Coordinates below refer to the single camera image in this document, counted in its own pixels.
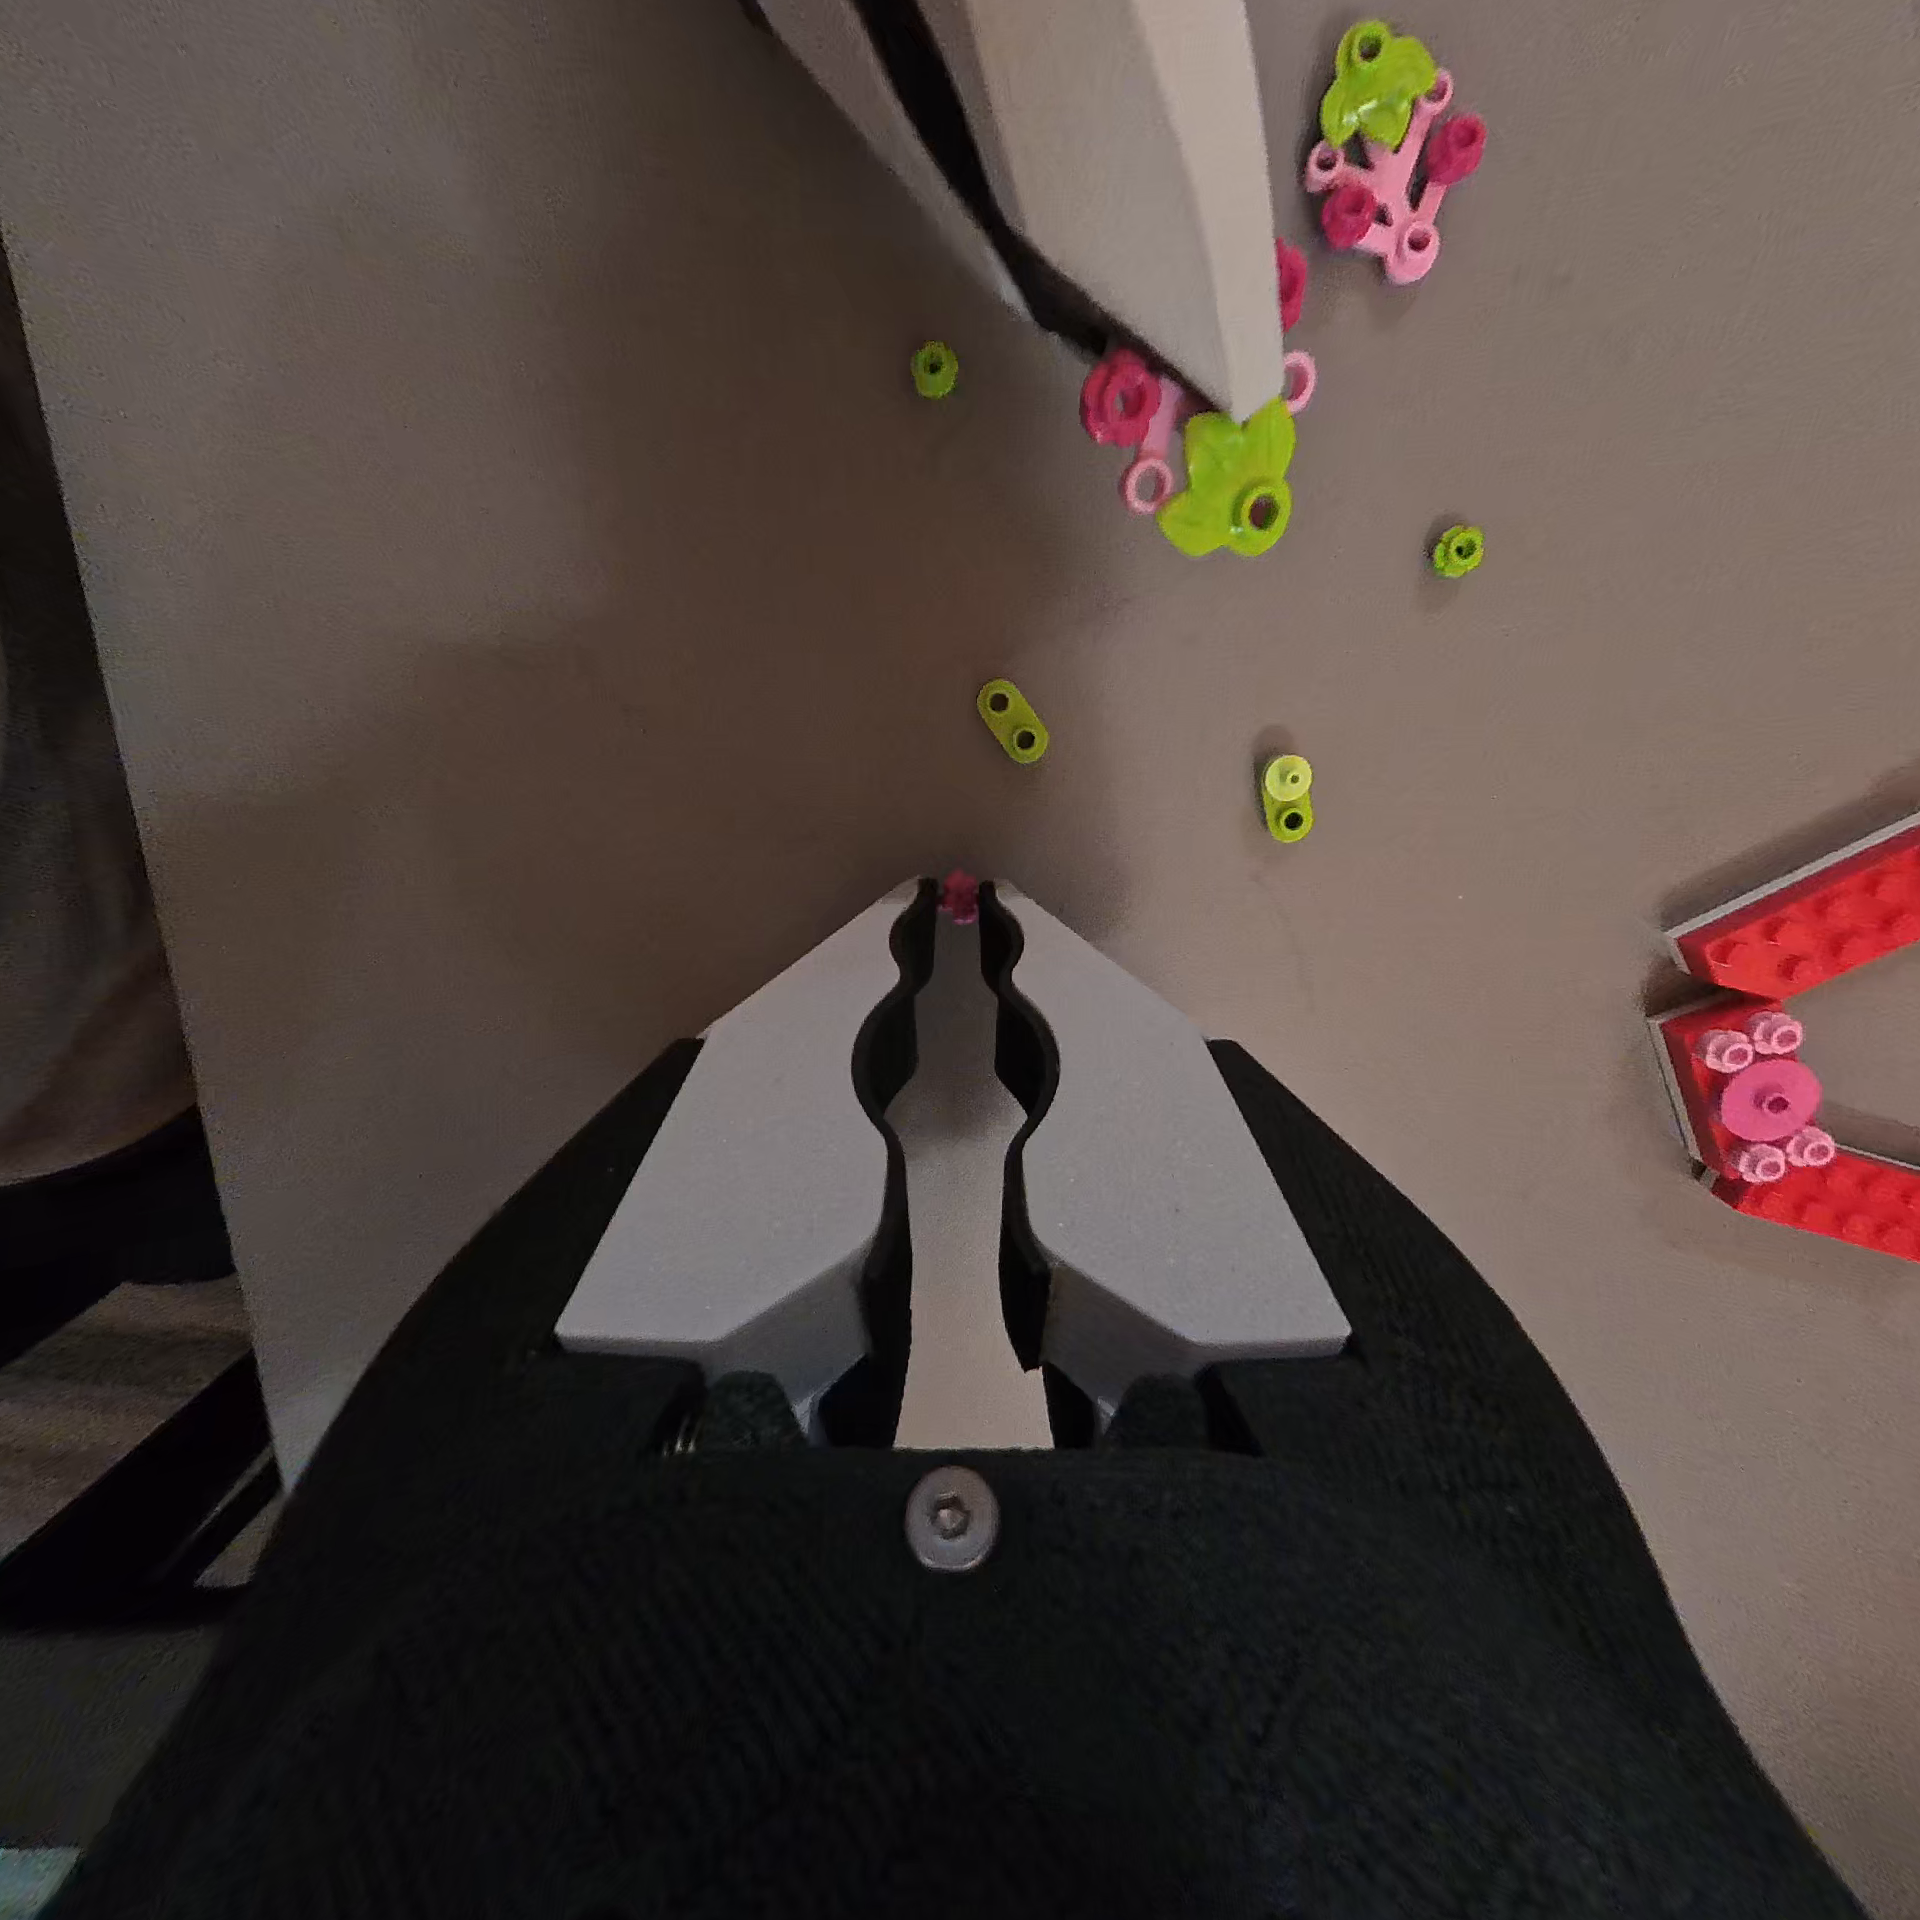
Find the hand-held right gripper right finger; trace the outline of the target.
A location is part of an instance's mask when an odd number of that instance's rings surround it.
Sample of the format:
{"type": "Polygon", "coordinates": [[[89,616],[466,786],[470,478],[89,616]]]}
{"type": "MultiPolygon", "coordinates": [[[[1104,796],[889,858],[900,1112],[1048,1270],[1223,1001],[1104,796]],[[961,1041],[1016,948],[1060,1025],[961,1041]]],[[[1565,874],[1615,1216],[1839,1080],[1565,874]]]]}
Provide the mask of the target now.
{"type": "Polygon", "coordinates": [[[980,892],[1002,1165],[1002,1317],[1056,1443],[1144,1380],[1330,1362],[1351,1322],[1203,1028],[1025,892],[980,892]]]}

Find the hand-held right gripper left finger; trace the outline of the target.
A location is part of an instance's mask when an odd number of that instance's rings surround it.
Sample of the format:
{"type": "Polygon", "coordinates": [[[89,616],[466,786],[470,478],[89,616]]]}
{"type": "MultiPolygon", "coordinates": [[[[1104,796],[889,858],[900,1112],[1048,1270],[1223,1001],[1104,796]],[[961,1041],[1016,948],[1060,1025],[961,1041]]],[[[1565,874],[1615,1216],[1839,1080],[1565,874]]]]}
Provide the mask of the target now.
{"type": "Polygon", "coordinates": [[[905,880],[700,1037],[558,1309],[566,1351],[770,1376],[812,1440],[895,1440],[915,1255],[887,1110],[935,919],[935,880],[905,880]]]}

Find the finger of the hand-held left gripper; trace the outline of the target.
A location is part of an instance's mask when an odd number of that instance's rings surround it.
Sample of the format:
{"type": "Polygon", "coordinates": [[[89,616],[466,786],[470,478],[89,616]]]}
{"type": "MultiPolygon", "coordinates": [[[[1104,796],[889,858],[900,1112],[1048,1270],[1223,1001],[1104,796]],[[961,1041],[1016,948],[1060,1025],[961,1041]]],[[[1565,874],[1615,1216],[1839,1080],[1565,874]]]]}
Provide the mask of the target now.
{"type": "Polygon", "coordinates": [[[996,210],[1215,412],[1284,391],[1242,4],[926,4],[996,210]]]}
{"type": "Polygon", "coordinates": [[[993,185],[985,108],[964,103],[932,4],[749,4],[749,21],[830,98],[973,281],[1083,360],[1117,346],[1117,318],[1021,234],[1011,195],[993,185]]]}

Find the pink lego stem with leaf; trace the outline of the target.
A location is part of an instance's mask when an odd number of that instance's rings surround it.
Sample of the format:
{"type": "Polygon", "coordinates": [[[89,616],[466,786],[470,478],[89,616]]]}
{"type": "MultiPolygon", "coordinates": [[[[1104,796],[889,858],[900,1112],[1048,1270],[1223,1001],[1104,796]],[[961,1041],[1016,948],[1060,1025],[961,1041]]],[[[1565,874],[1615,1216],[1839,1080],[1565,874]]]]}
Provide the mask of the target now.
{"type": "Polygon", "coordinates": [[[1117,492],[1124,512],[1150,521],[1189,559],[1256,559],[1288,536],[1288,470],[1297,416],[1315,395],[1315,362],[1290,346],[1309,266],[1284,235],[1275,239],[1275,277],[1280,386],[1242,419],[1215,412],[1117,321],[1087,321],[1095,362],[1079,391],[1079,424],[1095,444],[1122,451],[1117,492]]]}
{"type": "Polygon", "coordinates": [[[1381,17],[1349,27],[1304,161],[1326,246],[1369,255],[1391,285],[1425,281],[1444,255],[1447,195],[1477,173],[1486,141],[1486,117],[1455,108],[1422,37],[1381,17]]]}

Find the dark furniture frame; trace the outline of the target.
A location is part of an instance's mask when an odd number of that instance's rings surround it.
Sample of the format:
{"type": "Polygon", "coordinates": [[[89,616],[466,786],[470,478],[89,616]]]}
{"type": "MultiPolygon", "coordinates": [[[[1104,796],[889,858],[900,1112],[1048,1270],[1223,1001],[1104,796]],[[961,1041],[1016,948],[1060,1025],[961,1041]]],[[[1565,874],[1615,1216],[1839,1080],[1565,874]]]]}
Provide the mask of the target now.
{"type": "MultiPolygon", "coordinates": [[[[4,1364],[119,1288],[234,1275],[201,1110],[4,1189],[4,1364]]],[[[4,1631],[216,1628],[247,1596],[208,1566],[283,1492],[250,1351],[4,1554],[4,1631]]]]}

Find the red lego heart frame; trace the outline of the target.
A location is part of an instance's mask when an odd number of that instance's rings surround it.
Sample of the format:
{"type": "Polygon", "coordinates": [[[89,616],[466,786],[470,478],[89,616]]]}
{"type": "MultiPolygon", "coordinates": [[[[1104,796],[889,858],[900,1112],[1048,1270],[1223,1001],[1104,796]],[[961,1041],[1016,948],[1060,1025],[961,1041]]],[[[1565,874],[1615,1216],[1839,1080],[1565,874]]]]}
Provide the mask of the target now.
{"type": "Polygon", "coordinates": [[[1917,814],[1665,929],[1695,999],[1651,1016],[1670,1112],[1706,1195],[1741,1219],[1917,1261],[1917,1160],[1825,1124],[1796,1001],[1917,948],[1917,814]]]}

